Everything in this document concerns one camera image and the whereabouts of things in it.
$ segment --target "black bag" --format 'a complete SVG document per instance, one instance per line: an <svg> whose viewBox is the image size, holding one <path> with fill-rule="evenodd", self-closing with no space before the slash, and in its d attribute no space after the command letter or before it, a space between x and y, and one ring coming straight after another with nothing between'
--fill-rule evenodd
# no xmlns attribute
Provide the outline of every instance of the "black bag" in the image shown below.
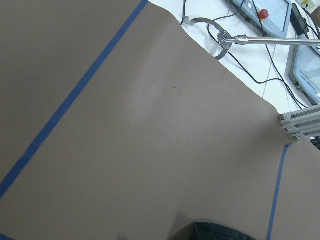
<svg viewBox="0 0 320 240"><path fill-rule="evenodd" d="M254 240L237 230L208 222L196 222L190 240Z"/></svg>

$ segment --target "white table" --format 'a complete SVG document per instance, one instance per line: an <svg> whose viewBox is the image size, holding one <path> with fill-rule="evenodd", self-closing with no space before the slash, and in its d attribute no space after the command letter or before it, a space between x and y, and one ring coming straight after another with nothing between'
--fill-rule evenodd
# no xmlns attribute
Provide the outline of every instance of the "white table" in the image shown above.
<svg viewBox="0 0 320 240"><path fill-rule="evenodd" d="M183 14L183 0L149 0L151 3L166 9L180 22ZM305 14L305 12L298 6L301 14L308 20L309 25L314 26ZM194 18L208 18L215 19L231 15L236 12L236 7L226 0L187 0L185 14L190 19ZM237 15L229 18L224 18L218 21L218 23L226 29L231 36L246 34L250 37L261 37L262 31L246 22L245 19L238 13ZM183 24L182 28L185 32L196 41L201 47L203 47L212 56L219 54L221 48L210 38L207 32L206 23L197 23L193 26ZM210 28L213 35L218 32L214 27ZM313 32L309 32L309 36L314 38ZM296 38L296 32L289 25L287 38ZM288 74L286 73L287 60L289 55L290 46L286 45L269 45L270 52L276 67L281 75L284 77L285 82L289 85L296 98L310 107L311 104L307 100L306 96L296 90L295 86L290 81ZM263 82L268 79L279 78L276 70L272 66L267 49L264 45L233 45L230 52L241 62L241 64L255 77L259 82ZM275 80L265 84L255 83L237 64L237 62L228 54L220 60L230 72L232 72L237 78L239 78L246 86L254 91L261 98L272 104L280 114L293 112L298 110L298 106L295 104L291 96L285 89L282 82ZM212 76L212 81L218 81L215 76Z"/></svg>

